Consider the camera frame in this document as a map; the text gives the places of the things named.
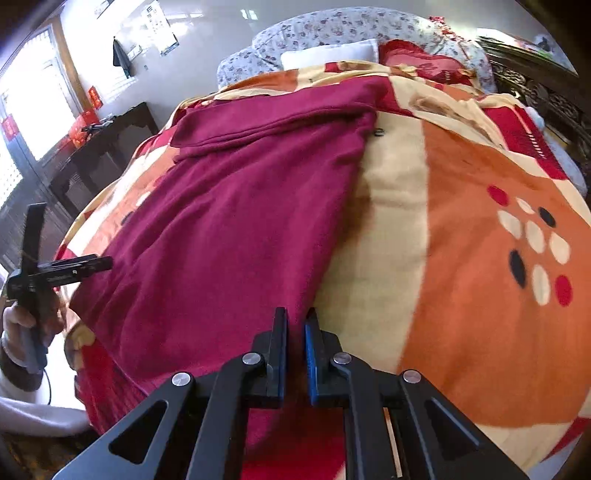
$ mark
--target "metal screw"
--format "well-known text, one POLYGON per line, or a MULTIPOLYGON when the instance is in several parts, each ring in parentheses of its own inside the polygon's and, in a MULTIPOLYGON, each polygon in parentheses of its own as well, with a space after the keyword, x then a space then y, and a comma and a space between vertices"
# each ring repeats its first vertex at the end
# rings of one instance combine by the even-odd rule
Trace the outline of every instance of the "metal screw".
POLYGON ((406 370, 402 374, 402 378, 407 383, 419 383, 422 379, 421 374, 416 370, 406 370))
POLYGON ((256 365, 261 361, 261 356, 256 352, 245 353, 242 362, 247 365, 256 365))
POLYGON ((191 381, 191 375, 185 372, 180 372, 173 377, 173 385, 175 387, 183 387, 191 381))
POLYGON ((336 364, 346 365, 351 361, 351 356, 347 352, 336 353, 333 357, 336 364))

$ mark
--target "cable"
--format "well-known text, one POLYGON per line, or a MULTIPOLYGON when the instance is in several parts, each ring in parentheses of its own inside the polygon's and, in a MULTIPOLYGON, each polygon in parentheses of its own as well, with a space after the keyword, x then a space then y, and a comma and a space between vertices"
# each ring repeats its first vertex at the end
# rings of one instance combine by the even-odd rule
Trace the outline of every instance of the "cable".
POLYGON ((51 382, 49 381, 49 375, 47 375, 47 370, 43 369, 43 373, 47 378, 47 385, 49 385, 49 401, 47 402, 47 404, 51 405, 51 382))

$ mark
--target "red dot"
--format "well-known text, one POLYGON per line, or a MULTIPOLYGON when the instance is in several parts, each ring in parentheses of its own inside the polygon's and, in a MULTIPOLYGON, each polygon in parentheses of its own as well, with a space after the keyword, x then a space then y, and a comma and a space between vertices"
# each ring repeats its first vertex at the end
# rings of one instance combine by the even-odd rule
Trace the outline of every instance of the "red dot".
POLYGON ((558 303, 560 303, 563 307, 570 305, 570 302, 573 301, 573 287, 570 284, 570 281, 564 275, 559 275, 554 282, 554 290, 556 291, 556 297, 558 298, 558 303))
POLYGON ((497 202, 499 205, 506 207, 509 205, 509 196, 504 190, 501 190, 499 187, 495 187, 494 185, 489 185, 486 189, 488 195, 497 202))

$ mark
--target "white wall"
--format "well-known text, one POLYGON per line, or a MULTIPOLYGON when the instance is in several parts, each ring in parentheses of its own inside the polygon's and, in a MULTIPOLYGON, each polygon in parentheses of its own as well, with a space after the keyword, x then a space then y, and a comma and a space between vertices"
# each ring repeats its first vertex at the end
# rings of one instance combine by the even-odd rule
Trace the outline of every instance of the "white wall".
MULTIPOLYGON (((274 23, 302 13, 337 7, 358 6, 345 0, 160 0, 166 15, 203 14, 202 17, 170 20, 180 45, 160 57, 154 47, 133 62, 135 77, 125 80, 122 70, 112 67, 113 36, 131 48, 134 36, 141 38, 139 17, 142 0, 116 0, 96 19, 100 0, 68 0, 61 14, 64 35, 80 80, 88 90, 96 86, 105 106, 99 116, 123 113, 147 101, 159 126, 184 99, 206 95, 217 89, 216 69, 221 59, 250 45, 252 37, 274 23), (257 21, 242 18, 242 8, 252 9, 257 21)), ((476 28, 496 28, 533 40, 546 30, 515 0, 390 0, 368 5, 395 8, 422 17, 446 17, 449 25, 466 38, 476 28)))

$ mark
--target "bedsheet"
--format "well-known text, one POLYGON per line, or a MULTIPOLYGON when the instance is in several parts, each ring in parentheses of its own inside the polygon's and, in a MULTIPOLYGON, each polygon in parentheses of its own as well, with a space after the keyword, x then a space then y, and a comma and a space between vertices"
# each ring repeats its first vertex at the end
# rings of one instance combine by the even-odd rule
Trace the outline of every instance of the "bedsheet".
MULTIPOLYGON (((192 110, 368 76, 388 89, 313 302, 321 327, 374 368, 422 371, 527 470, 591 416, 591 300, 584 293, 591 213, 509 95, 357 61, 263 74, 187 100, 80 215, 59 257, 101 253, 125 233, 131 212, 141 213, 173 167, 179 150, 170 142, 192 110)), ((64 296, 75 289, 65 287, 64 296)), ((68 320, 66 354, 103 432, 150 386, 116 364, 84 317, 70 310, 68 320)), ((329 417, 312 443, 324 458, 332 455, 333 471, 322 478, 342 474, 340 425, 329 417)), ((319 455, 271 450, 270 463, 289 462, 294 475, 302 473, 302 455, 312 455, 312 465, 319 455)), ((265 458, 253 455, 249 477, 271 478, 265 458)))

